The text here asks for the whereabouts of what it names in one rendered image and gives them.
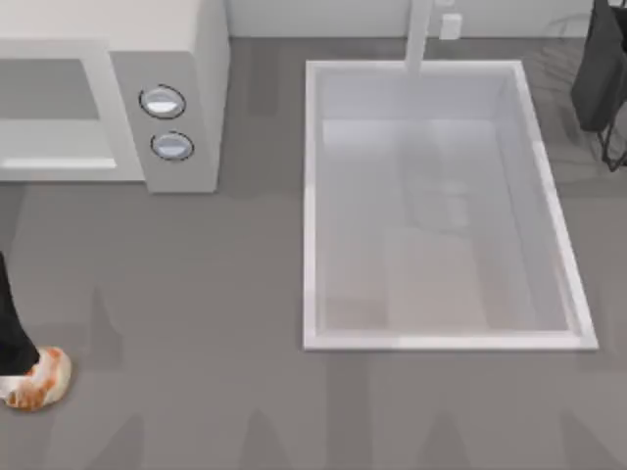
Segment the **pale microwave oven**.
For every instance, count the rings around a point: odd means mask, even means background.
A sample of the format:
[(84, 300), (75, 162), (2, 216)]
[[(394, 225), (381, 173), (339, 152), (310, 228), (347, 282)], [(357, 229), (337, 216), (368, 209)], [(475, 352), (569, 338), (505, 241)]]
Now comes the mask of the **pale microwave oven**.
[[(230, 49), (223, 0), (0, 0), (0, 39), (97, 40), (107, 45), (144, 178), (153, 193), (217, 188)], [(178, 90), (185, 112), (148, 116), (139, 93)], [(176, 131), (194, 143), (185, 161), (165, 161), (153, 136)]]

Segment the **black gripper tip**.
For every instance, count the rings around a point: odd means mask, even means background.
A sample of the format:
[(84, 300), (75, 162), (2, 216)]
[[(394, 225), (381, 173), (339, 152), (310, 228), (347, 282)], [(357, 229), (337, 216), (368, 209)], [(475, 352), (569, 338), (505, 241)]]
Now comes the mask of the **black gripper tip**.
[(0, 377), (26, 375), (39, 358), (37, 347), (19, 319), (5, 257), (0, 251)]

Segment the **tall white tap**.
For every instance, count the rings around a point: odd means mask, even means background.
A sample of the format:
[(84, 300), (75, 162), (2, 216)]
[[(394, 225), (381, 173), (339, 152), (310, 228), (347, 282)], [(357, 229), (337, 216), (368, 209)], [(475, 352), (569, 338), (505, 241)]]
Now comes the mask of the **tall white tap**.
[(434, 4), (435, 0), (410, 0), (405, 65), (411, 75), (420, 72)]

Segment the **orange and white bread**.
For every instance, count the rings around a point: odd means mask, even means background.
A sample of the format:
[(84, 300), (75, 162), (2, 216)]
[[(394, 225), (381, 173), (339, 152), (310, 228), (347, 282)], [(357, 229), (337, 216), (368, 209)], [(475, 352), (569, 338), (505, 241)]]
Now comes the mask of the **orange and white bread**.
[(63, 398), (72, 377), (72, 361), (60, 348), (36, 348), (39, 359), (25, 375), (0, 376), (0, 400), (20, 411), (38, 411)]

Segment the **large microwave knob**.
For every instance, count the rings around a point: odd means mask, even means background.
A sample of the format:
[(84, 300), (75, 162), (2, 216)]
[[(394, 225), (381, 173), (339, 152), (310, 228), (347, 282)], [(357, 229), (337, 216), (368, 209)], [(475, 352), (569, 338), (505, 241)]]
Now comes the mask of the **large microwave knob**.
[(175, 88), (165, 84), (142, 90), (138, 101), (141, 109), (148, 116), (157, 119), (178, 118), (186, 109), (184, 96)]

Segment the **white sink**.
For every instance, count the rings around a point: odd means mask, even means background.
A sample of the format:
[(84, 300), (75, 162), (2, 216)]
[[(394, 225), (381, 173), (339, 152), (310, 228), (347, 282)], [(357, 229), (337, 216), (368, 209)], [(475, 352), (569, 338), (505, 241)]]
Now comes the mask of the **white sink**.
[(305, 350), (598, 348), (520, 61), (309, 61), (305, 104)]

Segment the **microwave door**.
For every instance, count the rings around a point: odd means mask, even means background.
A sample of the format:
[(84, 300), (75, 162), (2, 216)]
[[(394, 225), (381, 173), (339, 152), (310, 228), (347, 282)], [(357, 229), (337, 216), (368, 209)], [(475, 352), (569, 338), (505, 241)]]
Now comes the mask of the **microwave door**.
[(0, 163), (113, 159), (108, 170), (14, 170), (0, 182), (141, 181), (108, 47), (97, 40), (0, 39)]

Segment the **small microwave knob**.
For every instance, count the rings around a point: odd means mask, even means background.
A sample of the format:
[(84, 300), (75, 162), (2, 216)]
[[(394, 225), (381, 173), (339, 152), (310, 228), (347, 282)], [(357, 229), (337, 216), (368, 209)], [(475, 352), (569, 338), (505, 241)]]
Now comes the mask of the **small microwave knob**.
[(151, 151), (165, 161), (182, 162), (195, 151), (193, 141), (184, 133), (170, 131), (155, 135), (150, 142)]

